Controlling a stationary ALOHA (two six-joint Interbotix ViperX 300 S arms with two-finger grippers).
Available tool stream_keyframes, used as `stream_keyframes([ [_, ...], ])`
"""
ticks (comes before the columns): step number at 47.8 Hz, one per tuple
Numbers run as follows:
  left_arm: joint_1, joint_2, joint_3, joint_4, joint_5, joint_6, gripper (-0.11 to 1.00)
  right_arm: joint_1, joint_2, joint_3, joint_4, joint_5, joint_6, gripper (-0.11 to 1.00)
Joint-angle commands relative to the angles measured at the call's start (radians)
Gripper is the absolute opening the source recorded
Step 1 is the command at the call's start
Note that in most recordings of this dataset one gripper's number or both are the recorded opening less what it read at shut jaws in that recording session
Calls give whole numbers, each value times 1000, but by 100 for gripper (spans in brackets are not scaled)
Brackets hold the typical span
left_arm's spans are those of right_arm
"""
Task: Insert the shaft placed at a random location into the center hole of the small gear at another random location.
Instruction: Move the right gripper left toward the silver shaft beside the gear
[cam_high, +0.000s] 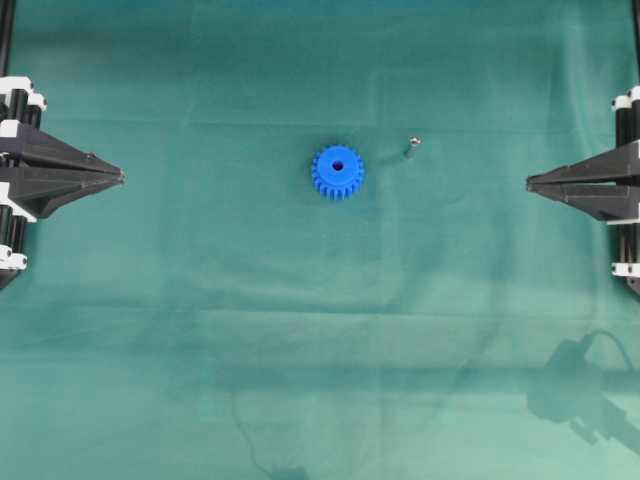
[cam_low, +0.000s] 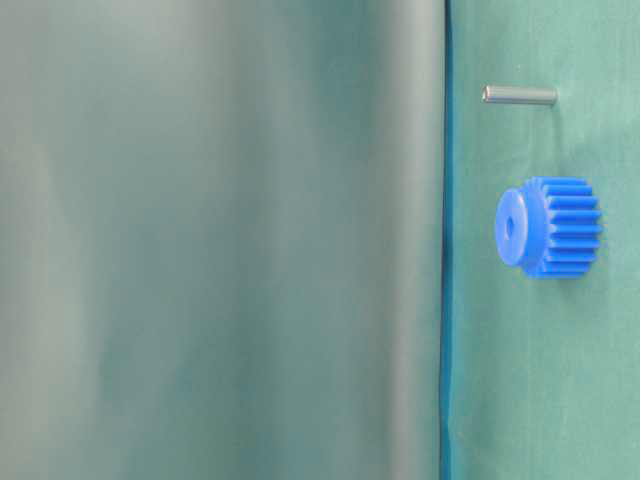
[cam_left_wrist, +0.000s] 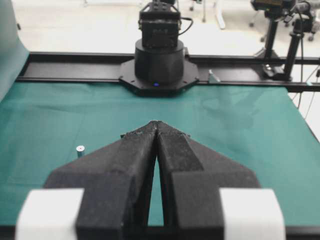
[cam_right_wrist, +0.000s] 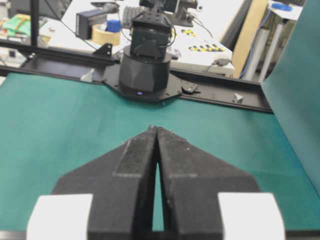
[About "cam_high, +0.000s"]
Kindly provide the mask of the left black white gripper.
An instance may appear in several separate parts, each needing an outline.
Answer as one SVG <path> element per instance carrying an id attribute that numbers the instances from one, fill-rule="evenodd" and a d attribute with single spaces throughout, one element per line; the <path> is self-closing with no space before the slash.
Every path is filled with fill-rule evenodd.
<path id="1" fill-rule="evenodd" d="M 18 140 L 17 153 L 1 148 L 1 288 L 28 266 L 26 231 L 62 206 L 124 183 L 123 171 L 90 152 L 39 130 L 47 101 L 27 76 L 1 77 L 1 139 Z"/>

